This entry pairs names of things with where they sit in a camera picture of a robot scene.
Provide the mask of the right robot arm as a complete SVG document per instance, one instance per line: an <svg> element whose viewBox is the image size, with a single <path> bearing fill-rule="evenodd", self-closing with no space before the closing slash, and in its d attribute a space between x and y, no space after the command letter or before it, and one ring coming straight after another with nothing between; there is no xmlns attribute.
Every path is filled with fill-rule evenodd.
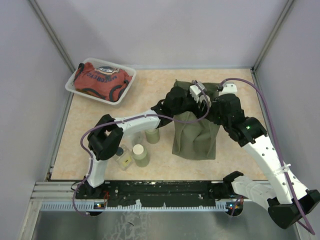
<svg viewBox="0 0 320 240"><path fill-rule="evenodd" d="M282 229L298 222L319 204L319 191L308 189L292 173L290 166L279 160L266 129L255 117L245 116L235 94L218 96L210 110L214 122L254 158L271 185L268 188L234 171L223 178L223 192L227 197L241 195L252 200L266 209Z"/></svg>

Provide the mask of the olive green canvas bag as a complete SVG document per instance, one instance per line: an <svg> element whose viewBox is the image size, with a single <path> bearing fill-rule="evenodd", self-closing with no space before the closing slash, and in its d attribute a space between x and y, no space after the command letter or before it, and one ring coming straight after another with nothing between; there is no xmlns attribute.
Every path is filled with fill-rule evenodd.
<svg viewBox="0 0 320 240"><path fill-rule="evenodd" d="M172 154L188 160L214 160L216 158L216 138L220 126L208 119L194 123L199 117L190 111L174 116L174 140Z"/></svg>

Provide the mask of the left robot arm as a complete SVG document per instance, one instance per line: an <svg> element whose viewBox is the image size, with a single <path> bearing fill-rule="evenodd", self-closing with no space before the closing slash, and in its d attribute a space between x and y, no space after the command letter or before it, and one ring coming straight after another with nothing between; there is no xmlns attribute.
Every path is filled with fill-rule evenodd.
<svg viewBox="0 0 320 240"><path fill-rule="evenodd" d="M104 192L107 161L116 155L123 137L149 129L159 129L175 120L175 116L193 112L196 121L204 119L208 112L200 109L210 101L205 98L206 88L195 81L187 89L174 86L155 106L129 117L113 118L103 115L95 127L80 139L80 146L89 154L89 168L76 192L89 198L99 198Z"/></svg>

